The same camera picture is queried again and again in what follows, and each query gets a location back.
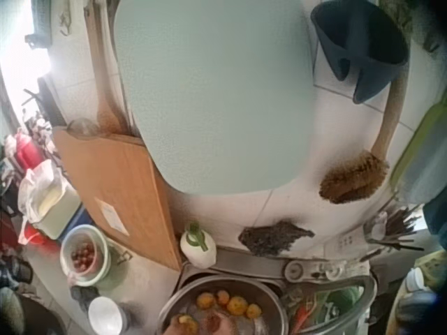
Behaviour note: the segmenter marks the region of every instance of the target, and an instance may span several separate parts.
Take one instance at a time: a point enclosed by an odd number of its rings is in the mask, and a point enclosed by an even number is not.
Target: brush bristles
[[[368,151],[333,168],[320,185],[320,196],[333,204],[369,198],[382,185],[388,164]]]

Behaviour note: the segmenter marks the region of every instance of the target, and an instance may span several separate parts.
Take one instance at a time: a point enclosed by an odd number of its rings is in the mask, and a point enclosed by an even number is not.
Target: scrub brush
[[[320,196],[333,204],[343,204],[372,196],[388,173],[386,154],[399,123],[404,104],[408,64],[391,83],[382,125],[371,151],[331,169],[320,184]]]

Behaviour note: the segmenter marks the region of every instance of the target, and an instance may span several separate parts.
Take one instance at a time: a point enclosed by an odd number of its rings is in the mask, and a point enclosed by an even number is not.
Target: hand
[[[237,335],[235,323],[225,314],[215,312],[207,319],[207,329],[212,335]]]
[[[186,325],[179,323],[180,315],[170,319],[170,326],[165,330],[163,335],[188,335],[188,329]]]

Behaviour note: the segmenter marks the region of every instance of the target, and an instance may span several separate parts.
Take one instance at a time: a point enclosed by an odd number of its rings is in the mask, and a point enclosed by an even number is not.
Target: white countertop
[[[96,287],[100,295],[114,299],[130,310],[135,318],[135,326],[126,332],[126,335],[152,335],[156,331],[159,312],[173,293],[179,272],[130,251],[129,253],[133,258],[120,265],[116,265],[116,256],[112,257],[112,268],[108,276]],[[67,278],[59,263],[59,251],[50,252],[27,246],[25,254],[53,299],[81,328],[94,335],[87,316],[80,309],[78,302],[71,298]]]

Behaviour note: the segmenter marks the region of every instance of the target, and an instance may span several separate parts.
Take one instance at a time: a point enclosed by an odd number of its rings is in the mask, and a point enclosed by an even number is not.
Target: yellow fruit
[[[230,301],[230,294],[226,292],[225,290],[220,290],[217,293],[217,303],[220,306],[226,306],[228,305],[228,302]]]
[[[179,317],[179,323],[181,325],[185,325],[186,332],[188,335],[198,335],[198,322],[195,321],[191,316],[189,315],[182,315]]]
[[[199,309],[210,309],[216,304],[216,298],[211,293],[205,292],[197,297],[196,303]]]
[[[230,312],[231,315],[241,316],[244,315],[247,311],[249,304],[242,297],[233,297],[230,299],[226,309]]]
[[[263,314],[263,310],[256,304],[250,304],[249,308],[247,308],[247,312],[245,315],[249,319],[259,318]]]

